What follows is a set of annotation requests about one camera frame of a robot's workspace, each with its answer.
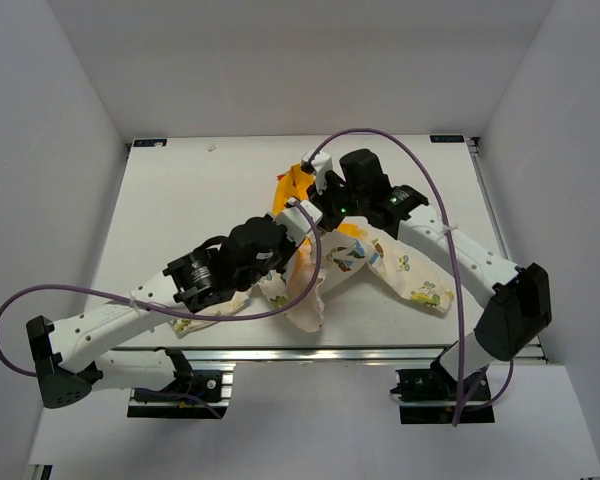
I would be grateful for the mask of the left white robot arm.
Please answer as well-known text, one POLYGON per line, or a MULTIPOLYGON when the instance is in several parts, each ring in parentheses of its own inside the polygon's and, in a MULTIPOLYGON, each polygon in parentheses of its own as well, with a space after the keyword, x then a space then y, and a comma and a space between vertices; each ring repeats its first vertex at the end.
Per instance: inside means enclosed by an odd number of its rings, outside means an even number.
POLYGON ((158 309, 197 314, 248 290, 270 271, 283 271, 311 231, 296 208, 253 217, 169 262, 123 300, 72 318, 30 320, 27 335, 43 405, 66 407, 92 391, 114 388, 144 388, 171 399, 192 393, 194 373, 181 351, 122 351, 120 344, 158 326, 158 309))

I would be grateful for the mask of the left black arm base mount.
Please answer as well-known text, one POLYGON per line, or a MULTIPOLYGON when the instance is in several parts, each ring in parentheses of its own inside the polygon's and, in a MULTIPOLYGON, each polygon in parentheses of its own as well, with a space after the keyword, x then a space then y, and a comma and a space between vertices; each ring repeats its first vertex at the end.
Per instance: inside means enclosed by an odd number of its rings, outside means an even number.
POLYGON ((175 379, 161 388, 134 389, 128 418, 172 420, 220 420, 226 414, 230 392, 227 367, 194 367, 180 350, 168 349, 175 379))

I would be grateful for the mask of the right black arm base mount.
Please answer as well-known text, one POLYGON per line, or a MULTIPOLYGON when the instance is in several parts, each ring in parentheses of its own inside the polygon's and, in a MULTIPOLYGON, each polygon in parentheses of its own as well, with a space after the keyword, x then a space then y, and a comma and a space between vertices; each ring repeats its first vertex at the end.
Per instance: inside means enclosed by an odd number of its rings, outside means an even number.
MULTIPOLYGON (((461 424, 493 424, 492 406, 479 408, 491 399, 485 374, 472 374, 464 384, 464 395, 474 388, 460 414, 461 424)), ((456 406, 456 388, 449 388, 429 369, 399 369, 396 386, 390 390, 397 402, 402 425, 450 425, 456 406)))

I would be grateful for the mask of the yellow patterned child jacket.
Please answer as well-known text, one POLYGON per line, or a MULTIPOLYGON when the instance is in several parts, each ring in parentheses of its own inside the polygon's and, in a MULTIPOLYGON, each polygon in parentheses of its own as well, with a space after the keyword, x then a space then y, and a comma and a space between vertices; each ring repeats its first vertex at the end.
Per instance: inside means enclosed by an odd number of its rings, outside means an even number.
MULTIPOLYGON (((273 200, 273 213, 278 214, 290 197, 307 200, 306 190, 312 177, 295 164, 278 176, 273 200)), ((336 287, 351 284, 351 278, 359 280, 368 270, 410 307, 423 307, 430 315, 444 316, 451 307, 455 293, 443 284, 439 269, 431 261, 412 259, 410 249, 385 232, 374 227, 360 227, 343 222, 336 230, 321 234, 322 257, 316 285, 308 298, 283 313, 295 327, 308 333, 318 332, 325 320, 324 295, 336 287)), ((295 299, 314 272, 314 255, 309 240, 305 240, 296 253, 293 268, 285 275, 270 272, 256 285, 270 304, 269 309, 285 306, 295 299)), ((255 287, 237 292, 224 304, 204 309, 207 316, 234 315, 245 308, 251 300, 255 287)), ((177 338, 198 331, 218 322, 177 318, 169 325, 177 338)))

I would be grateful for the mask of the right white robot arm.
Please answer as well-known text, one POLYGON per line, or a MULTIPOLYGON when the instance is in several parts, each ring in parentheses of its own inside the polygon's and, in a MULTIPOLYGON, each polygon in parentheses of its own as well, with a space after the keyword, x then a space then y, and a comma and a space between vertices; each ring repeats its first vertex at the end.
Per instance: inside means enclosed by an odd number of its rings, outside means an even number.
POLYGON ((450 238, 440 210, 410 186, 394 186, 379 158, 368 149, 340 160, 337 175, 329 155, 308 154, 301 161, 314 178, 307 189, 322 213, 321 225, 336 228, 347 217, 363 217, 410 246, 447 273, 458 274, 483 312, 471 333, 431 364, 431 384, 441 397, 464 391, 468 376, 494 361, 512 360, 552 321, 549 275, 536 263, 520 267, 498 257, 460 230, 450 238))

